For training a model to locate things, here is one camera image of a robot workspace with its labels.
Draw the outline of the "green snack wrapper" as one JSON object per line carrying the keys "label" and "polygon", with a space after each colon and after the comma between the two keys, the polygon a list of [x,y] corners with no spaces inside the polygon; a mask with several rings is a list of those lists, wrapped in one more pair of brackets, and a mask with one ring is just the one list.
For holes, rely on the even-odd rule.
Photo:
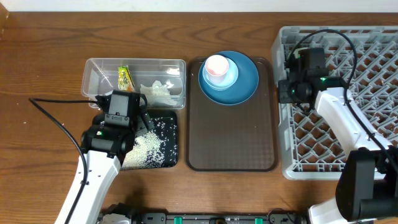
{"label": "green snack wrapper", "polygon": [[118,89],[135,92],[134,82],[128,66],[120,66],[118,68]]}

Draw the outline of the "white cooked rice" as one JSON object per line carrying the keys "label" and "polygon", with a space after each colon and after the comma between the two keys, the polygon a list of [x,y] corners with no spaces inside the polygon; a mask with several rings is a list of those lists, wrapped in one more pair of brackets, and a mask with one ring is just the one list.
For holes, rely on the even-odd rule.
{"label": "white cooked rice", "polygon": [[173,167],[178,161],[176,119],[153,118],[155,128],[136,138],[121,170]]}

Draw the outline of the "white tissue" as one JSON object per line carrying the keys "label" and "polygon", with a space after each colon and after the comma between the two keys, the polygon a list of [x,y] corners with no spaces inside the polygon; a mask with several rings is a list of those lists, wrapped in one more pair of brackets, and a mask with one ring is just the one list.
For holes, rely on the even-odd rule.
{"label": "white tissue", "polygon": [[140,93],[147,98],[149,106],[176,106],[177,101],[172,99],[167,85],[161,84],[156,80],[152,86],[144,86],[141,84]]}

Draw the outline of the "dark blue plate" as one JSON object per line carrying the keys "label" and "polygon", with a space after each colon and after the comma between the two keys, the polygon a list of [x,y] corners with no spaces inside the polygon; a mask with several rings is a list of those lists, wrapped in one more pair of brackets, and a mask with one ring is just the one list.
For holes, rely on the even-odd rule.
{"label": "dark blue plate", "polygon": [[237,65],[237,81],[226,90],[214,90],[206,83],[203,72],[205,64],[200,66],[198,71],[198,82],[202,92],[212,101],[221,105],[238,105],[247,101],[255,93],[259,84],[259,72],[248,56],[235,51],[221,51],[217,55],[222,55],[231,59]]}

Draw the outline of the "light blue bowl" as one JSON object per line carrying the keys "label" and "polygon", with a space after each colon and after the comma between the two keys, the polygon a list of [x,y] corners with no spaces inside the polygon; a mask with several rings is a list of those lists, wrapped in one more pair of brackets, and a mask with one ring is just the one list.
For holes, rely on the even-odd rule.
{"label": "light blue bowl", "polygon": [[233,86],[239,76],[237,65],[230,58],[227,58],[226,60],[228,61],[228,70],[220,78],[220,82],[218,83],[211,82],[210,74],[207,72],[206,66],[203,67],[201,72],[205,83],[216,91],[223,91]]}

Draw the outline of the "pink cup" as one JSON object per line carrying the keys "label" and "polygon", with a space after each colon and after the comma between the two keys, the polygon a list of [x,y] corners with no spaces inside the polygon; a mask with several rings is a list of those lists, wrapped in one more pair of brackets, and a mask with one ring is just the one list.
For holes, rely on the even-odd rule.
{"label": "pink cup", "polygon": [[226,57],[222,55],[212,55],[207,58],[205,62],[205,71],[208,79],[212,84],[221,83],[229,69],[229,62]]}

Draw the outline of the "mint green bowl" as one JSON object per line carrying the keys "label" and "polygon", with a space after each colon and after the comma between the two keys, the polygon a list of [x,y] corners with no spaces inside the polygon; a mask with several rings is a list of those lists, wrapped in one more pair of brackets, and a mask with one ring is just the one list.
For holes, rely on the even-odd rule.
{"label": "mint green bowl", "polygon": [[299,58],[300,51],[307,49],[306,47],[298,48],[293,52],[294,58]]}

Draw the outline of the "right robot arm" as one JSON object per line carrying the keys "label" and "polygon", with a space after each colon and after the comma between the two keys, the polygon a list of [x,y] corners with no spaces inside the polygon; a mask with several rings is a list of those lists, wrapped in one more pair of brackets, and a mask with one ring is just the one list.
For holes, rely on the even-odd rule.
{"label": "right robot arm", "polygon": [[397,148],[358,108],[348,84],[333,77],[322,48],[294,50],[278,86],[279,103],[307,103],[329,125],[347,157],[335,196],[313,205],[307,223],[370,222],[397,216]]}

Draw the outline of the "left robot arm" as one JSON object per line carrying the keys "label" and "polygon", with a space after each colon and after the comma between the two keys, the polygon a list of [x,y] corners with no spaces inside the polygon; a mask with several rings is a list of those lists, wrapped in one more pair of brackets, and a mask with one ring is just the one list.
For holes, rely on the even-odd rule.
{"label": "left robot arm", "polygon": [[104,198],[119,174],[135,138],[153,129],[147,98],[136,92],[114,90],[97,96],[102,112],[81,135],[75,178],[56,219],[57,223],[96,223]]}

